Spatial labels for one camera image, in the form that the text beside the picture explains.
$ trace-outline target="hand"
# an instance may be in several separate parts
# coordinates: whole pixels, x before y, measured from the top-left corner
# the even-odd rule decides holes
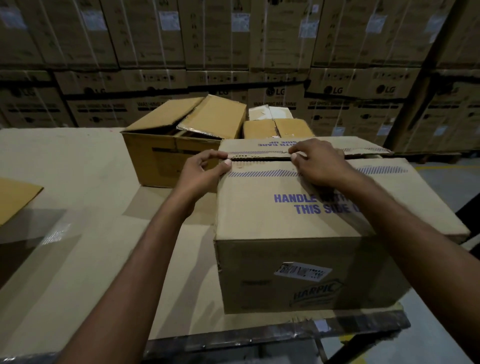
[[[329,142],[308,139],[291,146],[288,152],[299,173],[317,186],[337,188],[356,173],[345,161],[343,151],[333,148]]]
[[[210,170],[204,170],[208,161],[213,158],[225,159]],[[215,189],[222,174],[232,169],[232,161],[228,153],[217,150],[204,150],[188,158],[183,165],[179,181],[172,195],[185,202],[193,211],[195,203],[207,192]]]

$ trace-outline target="person's left arm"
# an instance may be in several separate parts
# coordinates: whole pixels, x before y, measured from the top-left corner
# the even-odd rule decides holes
[[[211,170],[204,170],[211,158],[226,159],[227,153],[206,150],[185,162],[177,186],[57,363],[141,361],[180,227],[193,212],[195,202],[231,169],[231,161],[227,159]]]

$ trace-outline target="table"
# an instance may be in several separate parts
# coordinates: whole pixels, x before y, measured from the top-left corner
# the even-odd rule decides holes
[[[0,358],[51,363],[126,261],[170,189],[141,187],[113,129],[4,129],[0,176],[45,189],[0,229],[18,269],[0,290]],[[272,341],[356,335],[344,363],[409,322],[399,303],[346,311],[225,315],[213,249],[216,195],[182,226],[146,358]]]

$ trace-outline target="person's right hand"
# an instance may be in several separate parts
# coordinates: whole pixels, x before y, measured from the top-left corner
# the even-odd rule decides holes
[[[299,151],[305,153],[307,157],[297,153]],[[339,184],[348,181],[352,174],[357,172],[345,161],[343,152],[333,148],[326,141],[304,140],[291,146],[288,152],[299,173],[317,186],[337,188]]]

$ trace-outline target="forearm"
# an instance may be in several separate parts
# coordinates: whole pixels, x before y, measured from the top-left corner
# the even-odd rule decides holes
[[[370,177],[358,173],[339,190],[360,208],[412,287],[472,356],[480,338],[478,261]]]
[[[185,204],[168,198],[59,363],[137,363],[155,317]]]

